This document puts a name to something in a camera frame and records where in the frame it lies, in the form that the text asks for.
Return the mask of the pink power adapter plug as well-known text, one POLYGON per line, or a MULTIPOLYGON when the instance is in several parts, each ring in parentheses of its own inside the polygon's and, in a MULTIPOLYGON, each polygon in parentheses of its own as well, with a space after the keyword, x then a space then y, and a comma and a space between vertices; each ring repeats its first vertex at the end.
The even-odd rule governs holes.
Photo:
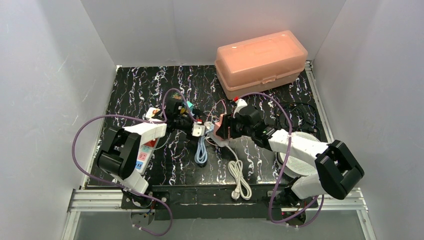
POLYGON ((227 117, 225 114, 220 115, 219 121, 214 124, 213 132, 222 140, 226 140, 228 138, 228 125, 227 117))

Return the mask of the long white power strip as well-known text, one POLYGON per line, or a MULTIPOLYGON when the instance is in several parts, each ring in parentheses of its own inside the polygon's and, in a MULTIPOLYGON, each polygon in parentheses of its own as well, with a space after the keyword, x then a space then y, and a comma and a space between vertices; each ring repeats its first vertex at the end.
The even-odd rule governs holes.
POLYGON ((135 169, 140 175, 144 175, 155 148, 140 144, 135 163, 135 169))

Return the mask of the pink translucent storage box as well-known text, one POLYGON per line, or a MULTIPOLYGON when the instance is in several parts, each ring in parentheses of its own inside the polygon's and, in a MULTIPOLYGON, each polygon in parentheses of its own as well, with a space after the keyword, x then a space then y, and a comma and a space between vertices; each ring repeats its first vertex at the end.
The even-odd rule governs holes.
POLYGON ((296 80, 308 51, 289 31, 281 31, 217 49, 214 66, 226 97, 263 92, 296 80))

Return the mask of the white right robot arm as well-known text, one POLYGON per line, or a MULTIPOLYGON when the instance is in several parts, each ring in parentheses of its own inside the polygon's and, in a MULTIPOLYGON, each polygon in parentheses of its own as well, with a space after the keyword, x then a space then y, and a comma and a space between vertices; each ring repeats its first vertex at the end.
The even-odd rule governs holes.
POLYGON ((215 134, 223 140, 250 137, 258 147, 314 165, 315 174, 296 177, 280 194, 293 203, 325 194, 343 200, 365 175, 344 142, 326 143, 289 134, 266 124, 253 106, 223 115, 215 134))

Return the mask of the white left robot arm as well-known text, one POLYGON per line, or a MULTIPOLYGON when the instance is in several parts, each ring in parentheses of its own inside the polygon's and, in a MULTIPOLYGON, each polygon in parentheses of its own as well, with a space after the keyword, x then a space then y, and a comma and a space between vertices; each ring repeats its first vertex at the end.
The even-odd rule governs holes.
POLYGON ((142 172, 157 141, 174 130, 190 138, 200 137, 204 133, 203 115, 202 110, 171 97, 164 109, 149 108, 146 120, 140 124, 108 128, 94 162, 124 188, 144 194, 149 184, 142 172))

